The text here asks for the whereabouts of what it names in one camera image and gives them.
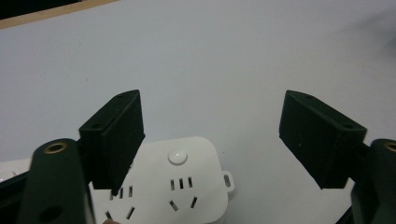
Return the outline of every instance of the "socket slot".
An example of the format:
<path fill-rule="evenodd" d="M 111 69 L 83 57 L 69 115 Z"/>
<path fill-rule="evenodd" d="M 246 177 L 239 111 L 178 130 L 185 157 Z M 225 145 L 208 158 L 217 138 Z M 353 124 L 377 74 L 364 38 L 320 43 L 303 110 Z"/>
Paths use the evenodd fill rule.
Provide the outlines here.
<path fill-rule="evenodd" d="M 106 211 L 106 212 L 105 212 L 105 214 L 106 214 L 106 217 L 107 217 L 107 218 L 109 218 L 109 219 L 113 219 L 113 218 L 111 217 L 111 215 L 110 215 L 110 212 L 109 212 L 109 211 Z"/>
<path fill-rule="evenodd" d="M 191 176 L 189 177 L 189 187 L 192 188 L 192 179 L 191 179 Z"/>
<path fill-rule="evenodd" d="M 122 199 L 123 196 L 123 188 L 120 189 L 120 199 Z"/>
<path fill-rule="evenodd" d="M 130 198 L 132 198 L 132 196 L 133 196 L 133 194 L 134 194 L 134 192 L 133 192 L 133 188 L 132 188 L 132 186 L 129 186 L 129 197 Z"/>
<path fill-rule="evenodd" d="M 191 204 L 191 208 L 195 207 L 195 204 L 197 203 L 198 198 L 194 197 L 194 199 L 192 200 L 192 204 Z"/>
<path fill-rule="evenodd" d="M 175 190 L 175 180 L 171 180 L 171 190 Z"/>
<path fill-rule="evenodd" d="M 132 206 L 131 210 L 129 211 L 128 215 L 126 216 L 126 219 L 130 219 L 132 216 L 132 213 L 134 212 L 134 207 Z"/>
<path fill-rule="evenodd" d="M 184 189 L 184 187 L 183 187 L 183 178 L 180 178 L 178 180 L 178 182 L 180 183 L 180 189 Z"/>
<path fill-rule="evenodd" d="M 169 204 L 171 204 L 172 208 L 175 210 L 175 212 L 177 212 L 178 207 L 176 206 L 176 204 L 173 201 L 170 201 Z"/>

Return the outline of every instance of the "white background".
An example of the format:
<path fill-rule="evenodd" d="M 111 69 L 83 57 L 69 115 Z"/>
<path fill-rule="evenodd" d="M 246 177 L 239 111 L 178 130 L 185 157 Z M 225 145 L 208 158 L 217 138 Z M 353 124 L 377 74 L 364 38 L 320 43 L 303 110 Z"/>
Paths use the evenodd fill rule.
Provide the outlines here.
<path fill-rule="evenodd" d="M 236 192 L 226 224 L 335 223 L 349 190 L 320 190 L 278 138 L 286 90 L 396 138 L 393 0 L 121 0 L 0 30 L 0 161 L 78 139 L 112 96 L 141 91 L 145 142 L 199 135 Z"/>

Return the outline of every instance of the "mounting hole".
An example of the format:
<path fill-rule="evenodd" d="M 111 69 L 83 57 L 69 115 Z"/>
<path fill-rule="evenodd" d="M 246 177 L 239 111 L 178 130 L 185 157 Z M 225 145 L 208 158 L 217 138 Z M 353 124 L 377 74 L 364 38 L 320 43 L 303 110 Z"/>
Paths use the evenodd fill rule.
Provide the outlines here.
<path fill-rule="evenodd" d="M 54 143 L 47 146 L 44 149 L 44 153 L 46 154 L 55 154 L 61 152 L 67 148 L 67 144 L 65 142 Z"/>
<path fill-rule="evenodd" d="M 62 211 L 63 209 L 59 205 L 51 206 L 40 214 L 38 220 L 42 223 L 51 222 L 52 220 L 55 220 L 57 217 L 59 217 Z"/>
<path fill-rule="evenodd" d="M 386 143 L 385 147 L 390 151 L 396 152 L 396 143 Z"/>
<path fill-rule="evenodd" d="M 353 125 L 351 124 L 343 124 L 344 128 L 353 129 Z"/>
<path fill-rule="evenodd" d="M 230 177 L 228 175 L 224 176 L 224 181 L 225 181 L 225 186 L 227 186 L 227 188 L 229 188 L 231 186 L 231 181 L 230 181 Z"/>

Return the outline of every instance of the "power socket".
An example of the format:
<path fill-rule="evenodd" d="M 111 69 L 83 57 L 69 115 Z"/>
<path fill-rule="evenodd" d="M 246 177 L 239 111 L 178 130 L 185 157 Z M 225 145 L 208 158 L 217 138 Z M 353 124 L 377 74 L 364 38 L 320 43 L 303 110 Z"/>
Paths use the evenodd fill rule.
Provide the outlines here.
<path fill-rule="evenodd" d="M 28 170 L 30 160 L 0 162 L 0 179 Z M 97 223 L 220 224 L 233 193 L 214 146 L 202 137 L 142 144 L 117 196 L 90 185 Z"/>

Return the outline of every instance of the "black metal bracket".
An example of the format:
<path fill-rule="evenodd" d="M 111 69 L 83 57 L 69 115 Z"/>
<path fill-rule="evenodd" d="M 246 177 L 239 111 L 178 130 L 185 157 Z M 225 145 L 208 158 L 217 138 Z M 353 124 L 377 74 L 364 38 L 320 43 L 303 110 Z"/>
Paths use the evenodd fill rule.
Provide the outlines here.
<path fill-rule="evenodd" d="M 116 195 L 145 137 L 140 92 L 113 97 L 79 133 L 39 147 L 29 172 L 0 184 L 2 222 L 94 223 L 88 184 Z"/>
<path fill-rule="evenodd" d="M 343 189 L 352 178 L 355 223 L 396 223 L 396 142 L 378 139 L 368 147 L 366 132 L 319 99 L 286 92 L 279 136 L 319 187 Z"/>

